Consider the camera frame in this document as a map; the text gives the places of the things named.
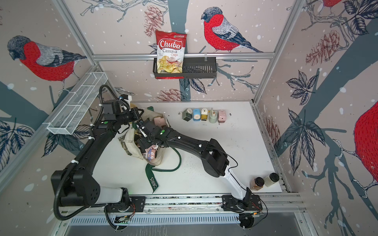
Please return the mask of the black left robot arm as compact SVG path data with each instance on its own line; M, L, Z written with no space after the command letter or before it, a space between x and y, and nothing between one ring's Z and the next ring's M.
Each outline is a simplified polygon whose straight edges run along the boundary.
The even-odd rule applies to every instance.
M60 221L69 220L90 207L127 210L132 206L126 188L101 187L93 178L100 156L119 129L140 120L143 114L143 110L130 107L128 95L111 94L113 100L101 102L99 115L89 129L89 140L83 149L63 170L51 176L55 194L53 212Z

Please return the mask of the yellow sharpener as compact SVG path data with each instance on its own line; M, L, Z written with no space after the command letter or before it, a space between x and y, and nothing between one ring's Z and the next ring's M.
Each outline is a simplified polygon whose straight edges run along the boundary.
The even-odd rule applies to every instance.
M201 109L201 121L207 121L208 120L208 109L203 108Z

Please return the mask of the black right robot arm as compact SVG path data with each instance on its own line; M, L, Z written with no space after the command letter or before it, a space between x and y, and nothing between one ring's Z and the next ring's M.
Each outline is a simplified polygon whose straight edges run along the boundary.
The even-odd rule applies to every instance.
M222 201L221 208L224 211L234 213L246 213L252 211L254 214L262 212L262 205L259 198L254 195L249 187L243 185L233 173L233 166L229 165L228 155L215 139L209 141L198 140L185 136L171 127L161 128L151 120L137 121L133 125L141 134L137 140L141 148L148 148L152 145L158 147L170 147L180 149L198 157L205 172L215 178L221 178L228 185L231 192Z

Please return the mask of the canvas tote bag green handles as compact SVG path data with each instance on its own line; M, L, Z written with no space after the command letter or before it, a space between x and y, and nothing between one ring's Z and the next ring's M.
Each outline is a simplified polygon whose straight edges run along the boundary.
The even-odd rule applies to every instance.
M173 169L158 168L158 166L162 163L166 148L164 148L162 144L153 144L149 142L141 131L138 130L139 124L143 121L151 121L152 124L156 125L158 128L170 127L165 115L154 111L153 107L150 107L148 109L143 109L139 120L129 123L129 127L121 133L118 140L127 155L147 162L145 174L152 191L155 192L159 187L155 177L155 172L170 173L177 171L181 167L182 156L178 150L174 148L173 150L176 152L179 158L177 167Z

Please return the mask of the pale green sharpener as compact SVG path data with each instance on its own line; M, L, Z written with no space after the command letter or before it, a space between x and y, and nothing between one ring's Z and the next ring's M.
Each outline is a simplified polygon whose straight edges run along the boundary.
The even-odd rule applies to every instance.
M211 124L217 123L218 122L218 113L217 113L217 111L214 110L214 109L211 109L209 112L210 112L209 113L209 122Z

